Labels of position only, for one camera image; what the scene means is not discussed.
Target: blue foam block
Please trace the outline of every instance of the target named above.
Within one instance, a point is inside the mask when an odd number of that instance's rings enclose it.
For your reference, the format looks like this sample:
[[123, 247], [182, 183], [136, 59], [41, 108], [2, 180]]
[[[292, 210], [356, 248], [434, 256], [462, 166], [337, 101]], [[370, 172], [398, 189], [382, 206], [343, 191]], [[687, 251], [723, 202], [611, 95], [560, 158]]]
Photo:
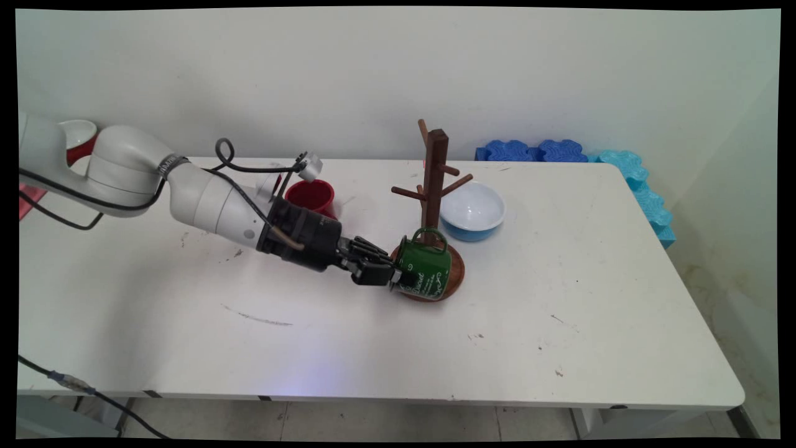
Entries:
[[484, 162], [490, 159], [490, 150], [486, 149], [485, 147], [477, 147], [475, 148], [475, 159], [480, 162]]
[[655, 234], [662, 232], [672, 222], [672, 214], [663, 208], [663, 198], [652, 191], [646, 182], [634, 191], [633, 195]]
[[530, 147], [528, 148], [528, 154], [531, 155], [531, 159], [534, 162], [544, 162], [544, 151], [540, 147]]
[[487, 160], [493, 162], [532, 162], [533, 159], [528, 153], [528, 145], [520, 140], [511, 140], [503, 143], [500, 140], [492, 140], [486, 145], [488, 151]]
[[642, 167], [642, 158], [630, 151], [603, 151], [597, 156], [597, 162], [610, 163], [619, 168], [625, 176], [627, 185], [636, 191], [642, 184], [646, 185], [646, 178], [650, 172]]
[[572, 140], [545, 140], [539, 148], [544, 151], [545, 162], [588, 162], [588, 157], [581, 154], [583, 147]]
[[672, 243], [677, 241], [677, 237], [674, 236], [674, 232], [672, 231], [672, 228], [669, 226], [664, 227], [664, 229], [657, 234], [657, 239], [660, 240], [664, 249], [668, 249], [669, 246], [672, 245]]

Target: mug handle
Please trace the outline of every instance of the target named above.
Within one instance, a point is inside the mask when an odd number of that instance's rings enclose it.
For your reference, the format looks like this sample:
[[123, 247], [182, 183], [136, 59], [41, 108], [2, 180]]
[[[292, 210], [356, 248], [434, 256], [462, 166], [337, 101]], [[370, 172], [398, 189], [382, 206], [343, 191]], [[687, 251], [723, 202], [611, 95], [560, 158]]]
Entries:
[[412, 241], [415, 241], [417, 239], [417, 237], [419, 237], [421, 234], [434, 234], [434, 235], [436, 235], [437, 238], [439, 238], [439, 240], [441, 242], [443, 242], [443, 244], [444, 244], [444, 247], [442, 248], [442, 251], [440, 253], [446, 253], [447, 252], [447, 239], [445, 239], [445, 236], [443, 235], [442, 232], [440, 232], [439, 230], [435, 229], [434, 227], [420, 227], [415, 232], [415, 235], [412, 237]]

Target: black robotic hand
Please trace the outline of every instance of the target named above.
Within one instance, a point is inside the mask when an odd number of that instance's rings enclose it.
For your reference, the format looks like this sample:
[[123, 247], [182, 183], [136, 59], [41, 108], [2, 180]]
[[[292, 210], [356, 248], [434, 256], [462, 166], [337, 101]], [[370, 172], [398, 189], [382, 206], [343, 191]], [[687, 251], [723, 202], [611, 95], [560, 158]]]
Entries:
[[263, 232], [257, 250], [273, 253], [284, 261], [322, 272], [329, 265], [351, 272], [357, 285], [391, 285], [402, 279], [387, 252], [361, 237], [341, 236], [342, 224], [322, 214], [275, 198], [268, 221], [302, 243], [304, 250], [287, 247], [272, 232]]

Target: wooden mug stand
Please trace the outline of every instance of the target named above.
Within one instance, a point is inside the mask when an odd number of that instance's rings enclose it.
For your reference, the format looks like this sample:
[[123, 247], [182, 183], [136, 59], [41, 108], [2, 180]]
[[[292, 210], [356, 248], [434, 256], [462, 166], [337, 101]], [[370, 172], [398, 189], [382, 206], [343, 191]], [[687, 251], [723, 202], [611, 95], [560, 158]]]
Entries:
[[[393, 187], [390, 191], [419, 200], [420, 225], [436, 229], [439, 225], [439, 204], [442, 202], [443, 196], [472, 180], [473, 175], [466, 175], [443, 189], [443, 180], [446, 173], [454, 176], [459, 175], [456, 168], [446, 165], [448, 137], [442, 129], [435, 129], [429, 132], [426, 128], [426, 122], [422, 119], [418, 120], [417, 124], [420, 126], [420, 135], [426, 144], [426, 174], [423, 177], [423, 185], [417, 186], [416, 193], [399, 187]], [[423, 234], [420, 237], [420, 241], [425, 245], [442, 247], [442, 243], [436, 239], [434, 234]], [[399, 248], [400, 246], [392, 251], [393, 260], [396, 259]], [[448, 250], [451, 252], [451, 274], [448, 277], [445, 293], [439, 301], [445, 300], [455, 293], [456, 289], [462, 284], [462, 280], [464, 280], [464, 261], [462, 256], [451, 246], [450, 242], [448, 243]], [[403, 294], [416, 301], [430, 302], [422, 297]]]

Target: pink object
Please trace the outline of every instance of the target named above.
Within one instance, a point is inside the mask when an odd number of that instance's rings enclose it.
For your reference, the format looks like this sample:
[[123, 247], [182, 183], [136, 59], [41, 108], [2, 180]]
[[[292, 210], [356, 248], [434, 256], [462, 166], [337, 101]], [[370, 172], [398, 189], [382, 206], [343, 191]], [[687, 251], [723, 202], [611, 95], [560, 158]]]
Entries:
[[[19, 191], [25, 193], [26, 195], [30, 196], [30, 198], [34, 202], [39, 202], [41, 196], [44, 196], [47, 190], [42, 190], [41, 188], [31, 187], [30, 185], [25, 185], [24, 183], [19, 184]], [[19, 220], [21, 221], [26, 214], [32, 209], [33, 206], [28, 204], [23, 198], [19, 198]]]
[[285, 199], [297, 206], [310, 209], [335, 221], [338, 220], [338, 217], [334, 215], [334, 206], [332, 205], [334, 189], [329, 183], [322, 180], [315, 179], [313, 182], [303, 180], [294, 183], [287, 189]]

